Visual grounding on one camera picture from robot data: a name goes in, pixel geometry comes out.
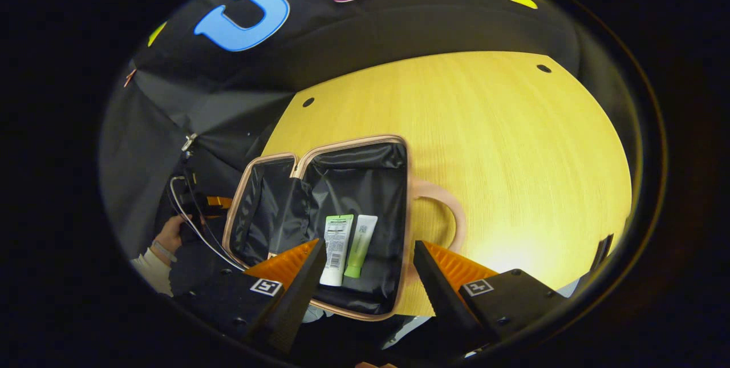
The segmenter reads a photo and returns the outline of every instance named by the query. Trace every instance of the bag handle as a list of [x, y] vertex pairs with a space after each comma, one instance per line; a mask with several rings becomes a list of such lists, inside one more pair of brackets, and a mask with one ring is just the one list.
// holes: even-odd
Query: bag handle
[[464, 239], [467, 237], [467, 216], [464, 214], [464, 209], [459, 204], [459, 200], [453, 194], [446, 191], [446, 189], [423, 179], [413, 178], [412, 190], [415, 199], [439, 201], [451, 210], [451, 213], [454, 215], [454, 220], [456, 220], [456, 232], [454, 233], [454, 240], [451, 241], [448, 249], [449, 251], [458, 253], [461, 250]]

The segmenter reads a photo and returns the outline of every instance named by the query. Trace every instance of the blue letter u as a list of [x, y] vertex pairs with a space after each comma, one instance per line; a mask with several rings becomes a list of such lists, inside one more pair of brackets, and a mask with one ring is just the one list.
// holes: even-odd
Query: blue letter u
[[212, 9], [200, 20], [193, 31], [205, 35], [217, 45], [228, 51], [247, 50], [279, 30], [289, 16], [289, 3], [286, 0], [250, 0], [263, 10], [263, 19], [251, 28], [244, 28], [229, 19], [224, 11], [226, 6]]

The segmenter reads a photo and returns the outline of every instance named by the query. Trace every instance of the bracelet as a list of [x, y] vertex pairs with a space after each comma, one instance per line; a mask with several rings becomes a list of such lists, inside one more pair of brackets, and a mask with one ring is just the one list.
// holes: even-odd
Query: bracelet
[[170, 253], [170, 251], [167, 251], [162, 244], [160, 244], [157, 240], [152, 241], [152, 246], [159, 249], [160, 253], [162, 253], [163, 256], [166, 256], [167, 259], [172, 261], [173, 263], [177, 263], [177, 258], [174, 256], [174, 254]]

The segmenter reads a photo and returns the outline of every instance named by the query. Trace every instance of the wooden table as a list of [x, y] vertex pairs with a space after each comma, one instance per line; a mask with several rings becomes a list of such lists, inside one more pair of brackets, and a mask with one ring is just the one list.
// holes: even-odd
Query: wooden table
[[[495, 271], [521, 268], [558, 289], [589, 271], [600, 240], [620, 240], [626, 155], [591, 94], [547, 56], [438, 54], [338, 77], [297, 93], [263, 154], [302, 156], [373, 134], [409, 142], [414, 175], [464, 207], [461, 254]], [[453, 217], [436, 202], [414, 202], [411, 221], [414, 240], [453, 238]], [[397, 313], [433, 315], [420, 281], [402, 295]]]

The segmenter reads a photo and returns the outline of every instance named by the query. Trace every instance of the green tube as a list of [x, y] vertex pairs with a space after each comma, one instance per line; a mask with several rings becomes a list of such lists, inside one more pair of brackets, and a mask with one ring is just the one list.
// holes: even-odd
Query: green tube
[[365, 262], [372, 231], [375, 230], [375, 223], [377, 222], [378, 217], [375, 215], [358, 215], [355, 236], [352, 238], [350, 254], [347, 256], [347, 269], [344, 270], [345, 277], [360, 278], [360, 270], [362, 270], [363, 262]]

